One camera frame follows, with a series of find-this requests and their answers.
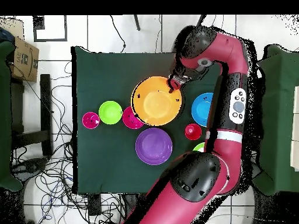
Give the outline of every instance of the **floor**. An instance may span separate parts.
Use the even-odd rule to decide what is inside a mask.
[[[141,30],[137,31],[133,15],[113,16],[114,23],[126,42],[124,53],[160,53],[170,52],[176,35],[186,25],[195,25],[200,15],[138,15]],[[32,16],[16,16],[24,23],[25,40],[39,48],[39,74],[50,74],[52,88],[55,86],[71,85],[71,77],[60,78],[71,73],[70,46],[81,46],[89,51],[103,53],[119,53],[123,49],[123,42],[115,31],[110,16],[67,16],[67,41],[34,42],[33,18]],[[224,29],[228,33],[254,41],[258,59],[262,58],[263,48],[267,44],[277,43],[289,50],[299,47],[298,26],[292,23],[288,16],[275,15],[237,15],[237,27],[235,15],[207,15],[203,24],[206,26],[212,23]],[[45,16],[44,30],[37,30],[37,39],[64,39],[64,17]],[[33,94],[32,89],[24,83],[25,93],[23,97],[23,124],[25,132],[40,130],[40,102]],[[39,83],[30,83],[34,91],[39,94]],[[70,87],[57,87],[53,95],[65,105],[65,115],[62,121],[72,130],[72,97]],[[53,105],[53,116],[60,118],[57,106]],[[53,123],[53,140],[56,139],[58,127]],[[59,135],[54,142],[54,148],[63,142],[69,141],[70,136]],[[23,155],[24,159],[30,159],[41,155],[41,146],[30,145],[28,151]],[[63,157],[61,151],[54,155],[54,158]],[[69,165],[67,171],[72,174],[72,167]],[[54,182],[51,177],[45,178],[48,183]],[[32,178],[25,191],[25,215],[26,219],[38,222],[43,216],[41,201],[44,209],[48,207],[48,198],[43,197],[48,193],[48,188],[43,183],[43,178]],[[59,224],[87,224],[81,217],[85,211],[79,212],[75,207],[69,209],[61,205],[59,201],[54,203],[55,207],[49,212],[49,217],[41,224],[57,224],[63,214],[64,220]],[[227,198],[215,211],[206,224],[251,224],[254,212],[253,192],[250,188],[246,193],[234,195]],[[113,213],[113,220],[118,221],[119,214]]]

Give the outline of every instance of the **table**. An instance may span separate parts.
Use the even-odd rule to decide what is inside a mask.
[[[78,172],[78,193],[147,192],[171,160],[204,141],[206,128],[202,128],[200,139],[190,141],[185,137],[185,126],[194,123],[193,100],[202,93],[214,91],[220,73],[218,65],[213,65],[202,80],[190,82],[183,88],[185,106],[173,121],[160,127],[171,137],[173,152],[169,160],[159,166],[145,164],[135,152],[135,140],[149,126],[131,130],[122,120],[115,125],[101,122],[95,129],[82,125],[82,116],[88,111],[98,113],[106,100],[118,102],[124,110],[130,105],[136,84],[150,76],[167,77],[173,58],[172,53],[97,54],[80,47],[72,48],[74,135],[78,128],[74,183]]]

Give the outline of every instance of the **magenta cup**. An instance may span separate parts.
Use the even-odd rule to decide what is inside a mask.
[[[94,129],[99,125],[100,117],[96,113],[90,111],[84,114],[82,123],[87,129]]]
[[[144,124],[134,116],[131,107],[127,107],[123,112],[123,122],[124,125],[130,129],[139,129]]]

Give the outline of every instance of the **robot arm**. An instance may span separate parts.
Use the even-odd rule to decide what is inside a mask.
[[[232,194],[241,176],[248,76],[244,44],[214,27],[188,26],[178,35],[174,50],[170,93],[204,75],[213,62],[222,67],[205,153],[188,152],[173,161],[123,224],[190,224],[213,196]]]

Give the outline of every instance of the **blue bowl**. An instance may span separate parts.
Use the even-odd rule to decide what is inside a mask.
[[[191,114],[195,122],[206,127],[208,122],[208,113],[212,103],[213,93],[203,93],[198,96],[192,104]]]

